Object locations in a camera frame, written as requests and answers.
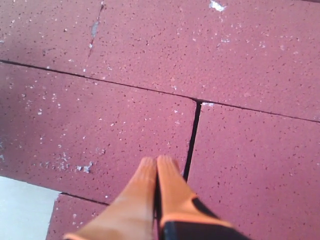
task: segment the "white floor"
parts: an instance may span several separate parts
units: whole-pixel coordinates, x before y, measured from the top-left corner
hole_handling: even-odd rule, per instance
[[[0,239],[45,240],[58,194],[0,176]]]

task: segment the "brick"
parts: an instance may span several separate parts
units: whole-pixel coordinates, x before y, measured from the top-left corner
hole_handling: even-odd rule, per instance
[[[203,105],[188,183],[253,239],[316,239],[320,125]]]
[[[320,4],[217,2],[108,1],[87,74],[320,121]]]
[[[60,194],[55,200],[46,240],[63,239],[89,223],[106,209],[106,205]]]
[[[110,203],[142,157],[186,163],[190,99],[0,64],[0,175]]]
[[[0,59],[84,74],[100,1],[0,2]]]

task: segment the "white surface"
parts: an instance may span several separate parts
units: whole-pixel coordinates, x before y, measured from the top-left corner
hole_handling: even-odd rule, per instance
[[[0,176],[0,240],[45,240],[58,194]]]
[[[225,6],[221,6],[219,3],[217,3],[216,1],[210,1],[210,4],[209,4],[209,8],[210,9],[215,9],[219,12],[222,12],[223,10],[225,10]]]

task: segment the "chipped brick surface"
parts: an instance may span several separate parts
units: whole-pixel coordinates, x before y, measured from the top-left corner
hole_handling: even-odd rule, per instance
[[[60,194],[55,200],[46,240],[61,240],[98,216],[106,205]]]
[[[83,74],[100,1],[0,2],[0,59]]]
[[[108,1],[87,74],[320,121],[320,4]]]
[[[188,183],[254,239],[317,239],[319,123],[203,105]]]
[[[145,156],[184,169],[187,98],[0,63],[0,175],[110,203]]]

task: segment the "red brick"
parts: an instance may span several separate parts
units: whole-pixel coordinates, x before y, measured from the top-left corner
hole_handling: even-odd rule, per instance
[[[106,205],[60,194],[55,200],[46,240],[60,240],[98,216]]]
[[[0,59],[84,74],[100,1],[0,2]]]
[[[108,1],[88,74],[320,121],[320,4]]]
[[[190,99],[3,63],[0,78],[2,176],[110,203],[142,157],[184,169]]]
[[[254,239],[317,239],[320,125],[202,106],[188,183]]]

